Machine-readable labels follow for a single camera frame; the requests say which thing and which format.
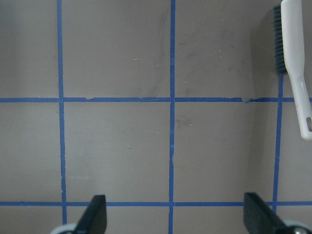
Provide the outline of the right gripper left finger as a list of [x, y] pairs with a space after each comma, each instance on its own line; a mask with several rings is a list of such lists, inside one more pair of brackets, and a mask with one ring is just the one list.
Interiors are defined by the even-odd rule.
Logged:
[[74, 228], [74, 234], [104, 234], [107, 229], [105, 195], [95, 195]]

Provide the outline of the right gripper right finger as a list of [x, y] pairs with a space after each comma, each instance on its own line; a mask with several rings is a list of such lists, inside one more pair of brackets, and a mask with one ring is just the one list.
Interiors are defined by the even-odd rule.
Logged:
[[249, 234], [292, 234], [257, 193], [244, 194], [243, 223]]

